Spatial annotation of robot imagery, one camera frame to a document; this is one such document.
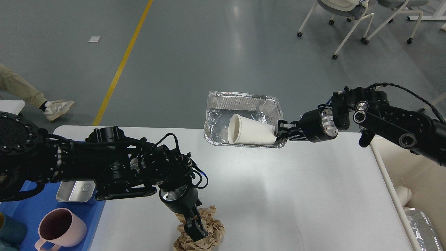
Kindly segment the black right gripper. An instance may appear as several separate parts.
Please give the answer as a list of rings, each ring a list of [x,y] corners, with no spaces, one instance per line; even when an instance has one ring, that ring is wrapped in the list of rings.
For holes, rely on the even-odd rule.
[[[277,142],[310,141],[313,143],[335,139],[339,133],[331,108],[323,107],[306,112],[299,121],[278,121]]]

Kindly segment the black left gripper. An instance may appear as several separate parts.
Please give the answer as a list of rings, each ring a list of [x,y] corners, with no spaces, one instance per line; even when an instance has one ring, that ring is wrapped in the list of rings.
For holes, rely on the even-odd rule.
[[[188,230],[188,236],[193,242],[208,236],[206,224],[203,224],[197,209],[201,205],[197,188],[183,185],[170,192],[160,190],[159,198],[172,212],[183,215],[184,230]]]

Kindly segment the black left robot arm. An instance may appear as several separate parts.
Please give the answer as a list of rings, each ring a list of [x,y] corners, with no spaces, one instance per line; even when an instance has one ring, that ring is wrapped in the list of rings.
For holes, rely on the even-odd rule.
[[[184,230],[193,241],[207,237],[198,206],[199,184],[205,178],[191,154],[161,141],[129,138],[119,127],[94,129],[84,141],[74,141],[38,128],[22,116],[1,112],[1,201],[20,201],[39,194],[48,183],[94,181],[99,201],[147,197],[161,201],[185,218]]]

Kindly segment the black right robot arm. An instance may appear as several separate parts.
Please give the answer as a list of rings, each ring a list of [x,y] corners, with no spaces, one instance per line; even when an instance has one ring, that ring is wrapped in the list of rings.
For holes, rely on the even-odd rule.
[[[380,88],[389,83],[377,83],[366,88],[357,87],[333,92],[332,97],[317,109],[306,112],[298,121],[278,121],[276,136],[278,141],[310,141],[313,143],[335,139],[340,131],[350,127],[350,121],[360,127],[359,145],[367,147],[375,135],[422,155],[445,166],[446,132],[445,120],[428,101],[436,119],[425,113],[409,111],[391,106],[387,94]]]

